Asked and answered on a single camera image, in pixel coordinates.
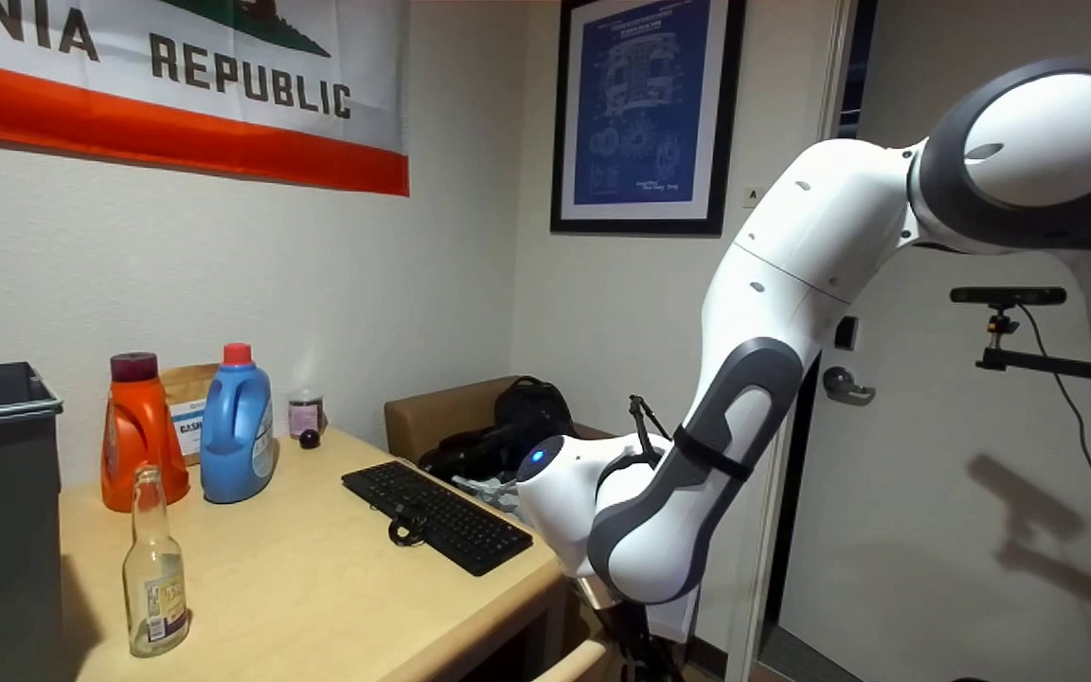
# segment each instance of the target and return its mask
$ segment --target framed picture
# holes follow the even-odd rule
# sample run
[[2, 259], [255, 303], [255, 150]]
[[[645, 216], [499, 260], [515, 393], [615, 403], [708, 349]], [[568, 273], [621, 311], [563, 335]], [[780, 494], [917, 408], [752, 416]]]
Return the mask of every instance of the framed picture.
[[553, 230], [720, 234], [742, 0], [561, 0]]

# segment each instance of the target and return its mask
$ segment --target desk surface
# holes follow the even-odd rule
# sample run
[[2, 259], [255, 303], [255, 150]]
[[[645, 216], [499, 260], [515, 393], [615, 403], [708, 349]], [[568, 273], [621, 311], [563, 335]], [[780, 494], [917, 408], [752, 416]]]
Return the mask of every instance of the desk surface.
[[346, 471], [381, 460], [346, 433], [317, 451], [284, 438], [255, 501], [206, 504], [193, 485], [172, 504], [193, 630], [160, 658], [124, 645], [129, 514], [96, 485], [60, 494], [69, 680], [449, 680], [561, 596], [543, 539], [486, 575], [389, 544], [386, 519], [340, 488]]

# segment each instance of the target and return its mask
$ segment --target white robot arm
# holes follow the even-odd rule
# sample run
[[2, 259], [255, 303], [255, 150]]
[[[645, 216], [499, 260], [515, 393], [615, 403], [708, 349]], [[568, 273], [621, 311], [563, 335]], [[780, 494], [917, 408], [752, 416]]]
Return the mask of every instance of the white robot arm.
[[912, 149], [821, 139], [771, 181], [708, 283], [698, 397], [659, 460], [619, 466], [649, 451], [632, 437], [549, 438], [520, 471], [524, 506], [590, 596], [662, 608], [702, 584], [833, 323], [917, 244], [1085, 253], [1091, 279], [1091, 61], [1005, 72]]

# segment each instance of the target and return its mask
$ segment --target black keyboard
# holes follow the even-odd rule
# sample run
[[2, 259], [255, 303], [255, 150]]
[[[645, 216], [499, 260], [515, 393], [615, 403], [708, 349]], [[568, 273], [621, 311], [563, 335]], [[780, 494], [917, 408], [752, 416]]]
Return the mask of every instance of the black keyboard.
[[381, 462], [340, 477], [361, 501], [389, 514], [389, 541], [427, 541], [448, 561], [480, 575], [524, 552], [534, 539], [509, 519], [463, 501], [463, 494], [427, 480], [404, 462]]

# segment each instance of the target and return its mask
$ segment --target detergent bottle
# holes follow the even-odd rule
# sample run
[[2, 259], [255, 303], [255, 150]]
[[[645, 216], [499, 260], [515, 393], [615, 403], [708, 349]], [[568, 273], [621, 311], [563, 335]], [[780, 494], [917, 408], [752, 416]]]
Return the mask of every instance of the detergent bottle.
[[155, 354], [117, 354], [102, 419], [98, 494], [114, 510], [132, 510], [132, 485], [143, 466], [155, 466], [167, 504], [191, 494], [191, 471], [175, 437], [172, 405], [160, 384]]
[[222, 344], [201, 419], [201, 488], [212, 504], [260, 494], [276, 471], [271, 392], [249, 344]]

